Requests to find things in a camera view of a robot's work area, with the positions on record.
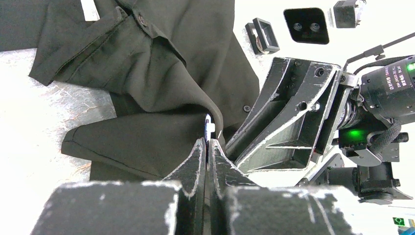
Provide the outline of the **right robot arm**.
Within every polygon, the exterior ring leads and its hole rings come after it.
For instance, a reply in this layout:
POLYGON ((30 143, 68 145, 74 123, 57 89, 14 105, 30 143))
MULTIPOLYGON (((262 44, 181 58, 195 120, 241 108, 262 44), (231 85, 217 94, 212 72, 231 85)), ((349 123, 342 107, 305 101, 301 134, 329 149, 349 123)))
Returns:
POLYGON ((361 202, 409 200, 392 163, 415 120, 415 58, 369 63, 359 76, 336 64, 276 57, 255 104, 226 145, 245 174, 300 170, 299 185, 341 185, 361 202))

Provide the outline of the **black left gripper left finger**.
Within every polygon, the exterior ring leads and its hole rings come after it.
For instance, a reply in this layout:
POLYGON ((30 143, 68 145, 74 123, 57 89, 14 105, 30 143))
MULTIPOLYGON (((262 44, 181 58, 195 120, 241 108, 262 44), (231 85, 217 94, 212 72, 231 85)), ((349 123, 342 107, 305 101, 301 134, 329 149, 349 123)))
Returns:
POLYGON ((66 183, 46 202, 34 235, 201 235, 206 143, 160 181, 66 183))

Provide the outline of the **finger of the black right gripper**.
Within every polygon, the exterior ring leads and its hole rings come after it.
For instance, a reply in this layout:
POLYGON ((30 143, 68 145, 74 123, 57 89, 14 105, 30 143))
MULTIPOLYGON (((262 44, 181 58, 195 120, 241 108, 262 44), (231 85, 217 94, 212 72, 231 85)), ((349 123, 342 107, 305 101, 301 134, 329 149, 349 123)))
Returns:
POLYGON ((342 68, 336 64, 300 61, 296 94, 269 126, 235 159, 245 174, 265 170, 303 169, 321 154, 315 153, 329 97, 337 89, 342 68))
POLYGON ((275 57, 262 90, 242 126, 226 145, 228 159, 238 159, 296 94, 300 59, 275 57))

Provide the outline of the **black garment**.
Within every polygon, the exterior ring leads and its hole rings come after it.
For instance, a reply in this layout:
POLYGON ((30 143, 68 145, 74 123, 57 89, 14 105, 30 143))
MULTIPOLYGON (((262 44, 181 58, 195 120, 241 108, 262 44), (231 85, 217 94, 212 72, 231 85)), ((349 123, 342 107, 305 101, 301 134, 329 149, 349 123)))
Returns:
POLYGON ((167 176, 204 135, 220 144, 255 103, 259 81, 234 32, 232 0, 3 0, 0 49, 37 50, 29 76, 108 91, 116 117, 66 133, 63 154, 90 180, 167 176))

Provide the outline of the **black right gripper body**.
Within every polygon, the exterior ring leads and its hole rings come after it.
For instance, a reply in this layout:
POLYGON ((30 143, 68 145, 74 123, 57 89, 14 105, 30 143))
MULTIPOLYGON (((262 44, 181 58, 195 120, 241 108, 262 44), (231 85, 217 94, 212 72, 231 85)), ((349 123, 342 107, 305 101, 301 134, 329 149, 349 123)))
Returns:
POLYGON ((357 110, 364 100, 360 95, 357 75, 342 72, 336 84, 336 92, 329 97, 327 102, 328 112, 314 150, 315 153, 321 155, 326 154, 331 148, 336 131, 357 124, 357 110))

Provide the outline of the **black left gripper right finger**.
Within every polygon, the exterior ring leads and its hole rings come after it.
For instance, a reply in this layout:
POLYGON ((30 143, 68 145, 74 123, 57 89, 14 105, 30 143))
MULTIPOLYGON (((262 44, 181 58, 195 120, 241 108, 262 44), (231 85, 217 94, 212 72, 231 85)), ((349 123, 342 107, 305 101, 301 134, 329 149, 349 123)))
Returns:
POLYGON ((263 188, 209 141, 213 235, 351 235, 353 214, 340 187, 263 188))

